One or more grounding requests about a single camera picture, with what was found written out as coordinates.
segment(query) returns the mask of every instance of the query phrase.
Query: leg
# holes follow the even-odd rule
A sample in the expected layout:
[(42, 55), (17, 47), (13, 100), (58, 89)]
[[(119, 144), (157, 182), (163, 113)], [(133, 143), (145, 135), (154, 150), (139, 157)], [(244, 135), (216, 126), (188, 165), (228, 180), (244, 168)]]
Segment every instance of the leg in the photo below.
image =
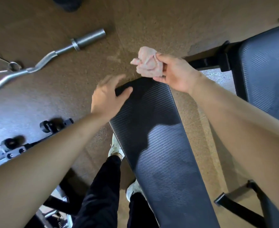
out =
[(127, 228), (159, 228), (154, 213), (150, 209), (148, 202), (143, 196), (141, 188), (137, 181), (135, 181), (135, 183), (133, 183), (128, 188), (127, 199), (130, 201), (130, 211)]
[(112, 147), (107, 161), (97, 173), (85, 196), (73, 228), (117, 228), (119, 207), (119, 184), (122, 150), (112, 138)]

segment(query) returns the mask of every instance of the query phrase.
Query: forearm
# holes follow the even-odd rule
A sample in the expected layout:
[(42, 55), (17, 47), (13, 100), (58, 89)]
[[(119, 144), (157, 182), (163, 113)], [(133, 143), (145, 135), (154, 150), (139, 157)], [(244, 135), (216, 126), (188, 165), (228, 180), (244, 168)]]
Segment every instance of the forearm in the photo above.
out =
[(90, 114), (0, 166), (0, 227), (24, 227), (106, 122)]
[(279, 208), (279, 121), (205, 76), (191, 96), (232, 156)]

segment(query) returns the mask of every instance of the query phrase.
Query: black rubber foot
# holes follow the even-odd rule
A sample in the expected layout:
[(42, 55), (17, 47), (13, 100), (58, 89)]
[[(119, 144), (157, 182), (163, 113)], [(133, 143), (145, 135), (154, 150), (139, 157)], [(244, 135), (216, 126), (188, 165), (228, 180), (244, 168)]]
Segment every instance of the black rubber foot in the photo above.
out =
[(74, 12), (81, 6), (82, 0), (53, 0), (67, 12)]

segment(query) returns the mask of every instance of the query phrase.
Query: hand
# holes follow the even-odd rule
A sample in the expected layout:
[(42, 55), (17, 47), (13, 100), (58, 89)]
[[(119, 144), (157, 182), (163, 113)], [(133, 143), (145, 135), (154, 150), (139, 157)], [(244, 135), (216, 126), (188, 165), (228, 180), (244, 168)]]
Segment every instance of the hand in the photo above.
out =
[(100, 115), (107, 122), (117, 115), (133, 91), (133, 88), (129, 87), (118, 97), (115, 95), (115, 87), (123, 78), (125, 78), (124, 74), (118, 76), (108, 75), (99, 82), (92, 95), (92, 114)]
[(154, 80), (168, 84), (175, 90), (192, 94), (196, 80), (202, 73), (194, 69), (184, 59), (157, 53), (157, 59), (164, 63), (163, 75)]

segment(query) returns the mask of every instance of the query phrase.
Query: black pants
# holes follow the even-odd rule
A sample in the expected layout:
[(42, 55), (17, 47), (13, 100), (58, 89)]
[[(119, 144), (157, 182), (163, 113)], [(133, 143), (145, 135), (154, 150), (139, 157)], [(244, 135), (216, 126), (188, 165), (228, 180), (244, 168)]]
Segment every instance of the black pants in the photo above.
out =
[[(120, 165), (121, 160), (115, 155), (108, 157), (102, 165), (83, 200), (73, 228), (117, 228)], [(153, 212), (141, 193), (133, 194), (130, 201), (128, 228), (159, 227)]]

